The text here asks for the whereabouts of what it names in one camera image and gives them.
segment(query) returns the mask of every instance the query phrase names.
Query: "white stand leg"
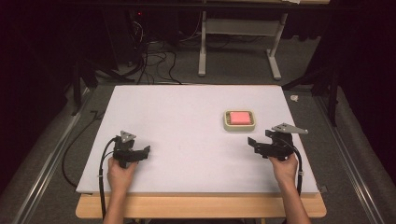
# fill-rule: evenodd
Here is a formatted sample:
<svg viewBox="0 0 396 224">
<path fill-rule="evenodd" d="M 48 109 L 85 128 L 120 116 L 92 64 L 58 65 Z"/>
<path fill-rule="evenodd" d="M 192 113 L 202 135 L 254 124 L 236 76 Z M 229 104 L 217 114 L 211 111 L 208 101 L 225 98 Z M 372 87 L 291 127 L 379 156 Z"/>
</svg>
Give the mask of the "white stand leg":
<svg viewBox="0 0 396 224">
<path fill-rule="evenodd" d="M 206 12 L 202 12 L 201 50 L 199 52 L 198 76 L 206 75 Z"/>
<path fill-rule="evenodd" d="M 282 14 L 282 18 L 280 19 L 279 25 L 276 30 L 274 45 L 273 45 L 272 49 L 267 50 L 268 61 L 270 63 L 273 77 L 275 80 L 282 79 L 282 76 L 279 73 L 279 68 L 277 67 L 275 53 L 276 53 L 277 46 L 279 45 L 280 37 L 282 36 L 283 28 L 285 27 L 287 17 L 288 17 L 287 13 Z"/>
</svg>

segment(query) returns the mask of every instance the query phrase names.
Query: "pink block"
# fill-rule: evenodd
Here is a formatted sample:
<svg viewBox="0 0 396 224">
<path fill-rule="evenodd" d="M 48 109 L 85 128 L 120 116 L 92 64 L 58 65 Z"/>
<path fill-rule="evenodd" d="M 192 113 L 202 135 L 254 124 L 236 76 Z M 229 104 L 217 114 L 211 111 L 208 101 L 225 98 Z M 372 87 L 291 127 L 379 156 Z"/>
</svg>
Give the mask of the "pink block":
<svg viewBox="0 0 396 224">
<path fill-rule="evenodd" d="M 249 125 L 251 124 L 250 115 L 246 111 L 230 112 L 230 123 L 233 125 Z"/>
</svg>

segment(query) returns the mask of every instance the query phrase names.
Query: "human hand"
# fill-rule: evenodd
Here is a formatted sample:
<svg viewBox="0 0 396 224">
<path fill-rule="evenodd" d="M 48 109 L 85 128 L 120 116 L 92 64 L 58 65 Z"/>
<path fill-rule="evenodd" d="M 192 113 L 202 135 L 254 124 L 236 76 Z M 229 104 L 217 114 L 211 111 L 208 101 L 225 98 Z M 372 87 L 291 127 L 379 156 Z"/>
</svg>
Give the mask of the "human hand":
<svg viewBox="0 0 396 224">
<path fill-rule="evenodd" d="M 134 178 L 134 169 L 137 162 L 133 162 L 126 169 L 120 167 L 120 163 L 113 157 L 108 159 L 107 180 L 112 193 L 126 194 Z"/>
<path fill-rule="evenodd" d="M 285 161 L 279 161 L 275 157 L 268 157 L 274 167 L 274 175 L 276 181 L 280 187 L 284 187 L 292 184 L 294 186 L 296 171 L 297 171 L 297 159 L 293 154 L 289 155 Z"/>
</svg>

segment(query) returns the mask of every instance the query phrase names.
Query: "electronic equipment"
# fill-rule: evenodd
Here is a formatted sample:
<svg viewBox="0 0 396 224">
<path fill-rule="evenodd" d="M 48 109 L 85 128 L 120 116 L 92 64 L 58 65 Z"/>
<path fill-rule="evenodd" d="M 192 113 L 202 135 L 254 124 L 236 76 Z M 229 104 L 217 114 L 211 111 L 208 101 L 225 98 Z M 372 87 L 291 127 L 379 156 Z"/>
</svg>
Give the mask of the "electronic equipment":
<svg viewBox="0 0 396 224">
<path fill-rule="evenodd" d="M 308 133 L 308 130 L 296 128 L 287 123 L 277 125 L 272 128 L 274 132 L 265 130 L 265 136 L 271 138 L 273 143 L 271 145 L 258 143 L 256 140 L 248 137 L 247 143 L 254 147 L 254 152 L 261 154 L 263 158 L 276 157 L 280 161 L 284 161 L 296 149 L 292 141 L 292 133 Z"/>
<path fill-rule="evenodd" d="M 136 135 L 121 131 L 121 136 L 116 136 L 113 158 L 120 162 L 120 167 L 126 168 L 128 163 L 142 161 L 148 158 L 150 146 L 143 150 L 132 150 Z"/>
</svg>

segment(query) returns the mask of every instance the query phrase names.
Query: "metal rail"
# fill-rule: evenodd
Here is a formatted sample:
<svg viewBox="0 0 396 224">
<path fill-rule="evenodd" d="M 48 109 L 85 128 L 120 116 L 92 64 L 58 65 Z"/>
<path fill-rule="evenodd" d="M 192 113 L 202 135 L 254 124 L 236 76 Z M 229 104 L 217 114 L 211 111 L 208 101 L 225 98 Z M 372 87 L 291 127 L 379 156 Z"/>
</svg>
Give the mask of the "metal rail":
<svg viewBox="0 0 396 224">
<path fill-rule="evenodd" d="M 235 3 L 229 2 L 222 3 L 166 3 L 166 2 L 150 2 L 150 3 L 136 3 L 136 2 L 117 2 L 117 1 L 67 1 L 60 0 L 58 2 L 64 6 L 70 7 L 135 7 L 140 9 L 153 9 L 153 10 L 198 10 L 198 11 L 271 11 L 271 12 L 315 12 L 315 13 L 363 13 L 369 8 L 363 6 L 353 7 L 337 7 L 327 4 L 306 4 L 296 5 L 289 3 Z"/>
<path fill-rule="evenodd" d="M 88 92 L 88 88 L 84 91 L 84 101 L 81 107 L 81 110 L 85 107 L 88 103 L 92 93 Z M 70 133 L 73 131 L 76 123 L 78 122 L 81 113 L 80 111 L 69 121 L 69 125 L 67 126 L 66 130 L 62 134 L 58 144 L 56 145 L 55 149 L 49 154 L 43 168 L 41 169 L 37 180 L 33 184 L 32 188 L 30 189 L 29 194 L 26 196 L 19 212 L 14 217 L 13 224 L 20 224 L 20 223 L 29 223 L 30 218 L 32 217 L 35 209 L 40 202 L 41 197 L 43 196 L 50 180 L 55 173 L 56 167 L 59 164 L 59 161 L 62 159 L 62 155 L 65 151 L 65 144 L 68 140 Z"/>
<path fill-rule="evenodd" d="M 325 105 L 324 100 L 320 96 L 314 97 L 314 99 L 319 110 L 323 115 L 323 118 L 325 118 L 326 123 L 332 132 L 332 136 L 338 146 L 343 165 L 346 168 L 346 173 L 349 176 L 350 182 L 352 183 L 352 186 L 355 189 L 356 194 L 358 195 L 361 201 L 361 205 L 367 217 L 369 218 L 370 222 L 373 224 L 385 223 L 375 205 L 375 202 L 373 201 L 373 197 L 371 195 L 370 190 L 367 188 L 366 184 L 361 178 L 361 174 L 359 173 L 358 168 L 355 166 L 352 157 L 349 155 L 347 147 L 340 133 L 338 132 L 336 127 L 332 126 L 332 123 L 327 118 L 327 107 Z"/>
</svg>

